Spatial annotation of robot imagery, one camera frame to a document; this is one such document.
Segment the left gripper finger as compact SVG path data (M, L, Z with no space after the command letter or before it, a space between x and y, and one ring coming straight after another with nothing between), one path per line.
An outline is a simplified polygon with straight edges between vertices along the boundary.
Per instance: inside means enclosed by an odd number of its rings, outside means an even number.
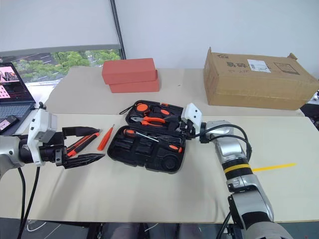
M87 126L74 126L74 127L63 127L62 132L65 137L67 136L80 137L80 136L87 136L87 135L99 133L100 130L93 127L87 127Z
M89 153L82 154L77 157L67 158L65 162L63 162L63 167L65 169L76 168L81 166L86 166L91 164L99 159L103 158L105 154L100 153Z

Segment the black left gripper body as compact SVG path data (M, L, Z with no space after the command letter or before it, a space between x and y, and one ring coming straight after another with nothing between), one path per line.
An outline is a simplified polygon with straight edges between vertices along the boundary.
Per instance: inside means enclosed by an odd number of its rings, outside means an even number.
M64 166L67 161L67 147L64 145L63 132L56 132L48 143L39 147L41 160L55 163L56 166Z

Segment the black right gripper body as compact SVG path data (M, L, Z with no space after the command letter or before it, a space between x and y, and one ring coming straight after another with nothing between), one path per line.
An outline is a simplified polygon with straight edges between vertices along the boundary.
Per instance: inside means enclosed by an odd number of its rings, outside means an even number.
M182 137L187 140L192 140L196 135L196 129L194 123L187 119L186 121L181 121L179 125L179 132Z

